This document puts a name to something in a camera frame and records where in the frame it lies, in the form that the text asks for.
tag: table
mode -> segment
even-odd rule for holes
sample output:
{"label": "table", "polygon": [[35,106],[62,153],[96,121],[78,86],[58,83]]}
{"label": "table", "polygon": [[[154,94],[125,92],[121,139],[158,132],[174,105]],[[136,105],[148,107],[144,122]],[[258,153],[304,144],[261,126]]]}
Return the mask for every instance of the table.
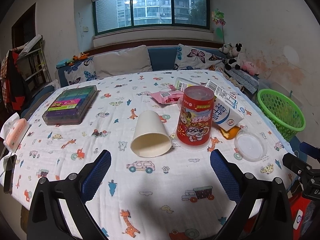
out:
{"label": "table", "polygon": [[[211,79],[225,90],[239,94],[246,109],[239,125],[261,135],[268,145],[267,155],[256,163],[240,159],[234,140],[226,140],[217,129],[211,131],[208,148],[195,152],[180,147],[172,135],[180,112],[177,105],[159,105],[149,96],[160,90],[168,91],[168,85],[174,84],[177,77],[201,84]],[[99,93],[80,125],[56,127],[44,123],[42,114],[63,90],[87,85],[96,85]],[[167,133],[172,135],[172,149],[165,155],[141,158],[130,150],[137,119],[146,110],[157,112]],[[289,143],[257,106],[214,71],[135,73],[71,85],[55,91],[29,123],[31,127],[16,152],[12,196],[29,209],[41,176],[50,181],[65,179],[106,149],[112,156],[111,167],[86,206],[112,240],[133,236],[148,240],[203,239],[216,234],[236,204],[228,199],[210,166],[210,151],[214,148],[229,162],[236,163],[242,172],[251,172],[258,179],[281,177],[287,188],[294,179],[293,173],[282,165],[282,156],[292,152]],[[134,163],[151,167],[151,172],[145,168],[130,171]],[[65,202],[60,203],[71,232],[81,238]],[[259,206],[257,201],[252,215],[258,212]]]}

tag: basket rim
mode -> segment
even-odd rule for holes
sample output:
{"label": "basket rim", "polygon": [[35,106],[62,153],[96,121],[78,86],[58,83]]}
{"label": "basket rim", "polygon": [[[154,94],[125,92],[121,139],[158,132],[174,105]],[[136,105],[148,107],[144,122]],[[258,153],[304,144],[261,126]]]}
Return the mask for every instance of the basket rim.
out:
{"label": "basket rim", "polygon": [[[273,94],[277,94],[279,97],[282,97],[282,98],[285,98],[287,99],[296,109],[297,113],[302,117],[302,121],[303,121],[303,125],[302,127],[300,128],[297,128],[297,127],[293,127],[291,125],[288,125],[287,123],[285,123],[284,121],[280,120],[277,116],[275,116],[265,105],[264,103],[262,102],[261,98],[260,98],[260,95],[264,92],[271,92]],[[301,109],[296,105],[295,102],[293,102],[290,98],[288,98],[287,96],[285,96],[284,94],[278,92],[278,91],[275,91],[275,90],[272,90],[272,89],[261,89],[259,92],[258,92],[258,102],[259,104],[262,106],[262,108],[267,112],[267,114],[269,114],[276,122],[278,122],[280,125],[286,127],[287,129],[289,130],[293,130],[295,132],[301,132],[305,129],[306,127],[306,119],[301,111]]]}

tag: window pane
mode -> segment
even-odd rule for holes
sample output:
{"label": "window pane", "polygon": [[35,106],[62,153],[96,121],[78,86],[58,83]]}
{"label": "window pane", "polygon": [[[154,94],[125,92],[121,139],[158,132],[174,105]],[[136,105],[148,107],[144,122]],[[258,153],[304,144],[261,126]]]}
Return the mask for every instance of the window pane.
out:
{"label": "window pane", "polygon": [[206,0],[174,0],[175,23],[207,25]]}
{"label": "window pane", "polygon": [[131,26],[130,0],[96,1],[98,32]]}
{"label": "window pane", "polygon": [[171,0],[133,0],[134,25],[170,24]]}

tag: green plastic basket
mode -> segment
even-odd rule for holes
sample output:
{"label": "green plastic basket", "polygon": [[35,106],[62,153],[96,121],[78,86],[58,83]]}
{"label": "green plastic basket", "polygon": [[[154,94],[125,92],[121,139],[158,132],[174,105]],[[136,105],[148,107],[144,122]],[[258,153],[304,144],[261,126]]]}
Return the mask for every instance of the green plastic basket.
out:
{"label": "green plastic basket", "polygon": [[258,107],[274,123],[286,141],[306,127],[306,119],[299,107],[285,95],[272,90],[258,92]]}

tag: plaid cloth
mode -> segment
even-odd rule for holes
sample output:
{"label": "plaid cloth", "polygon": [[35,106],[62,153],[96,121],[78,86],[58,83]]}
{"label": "plaid cloth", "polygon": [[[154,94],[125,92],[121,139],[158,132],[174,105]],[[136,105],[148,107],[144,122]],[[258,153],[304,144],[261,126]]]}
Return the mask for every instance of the plaid cloth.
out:
{"label": "plaid cloth", "polygon": [[[10,49],[9,51],[17,51],[24,49],[25,45],[22,45],[20,47]],[[9,51],[5,55],[5,58],[3,59],[1,63],[1,72],[0,72],[0,80],[1,80],[1,89],[2,89],[2,97],[5,107],[7,108],[7,103],[10,102],[10,91],[9,91],[9,81],[7,79],[7,70],[8,70],[8,56]]]}

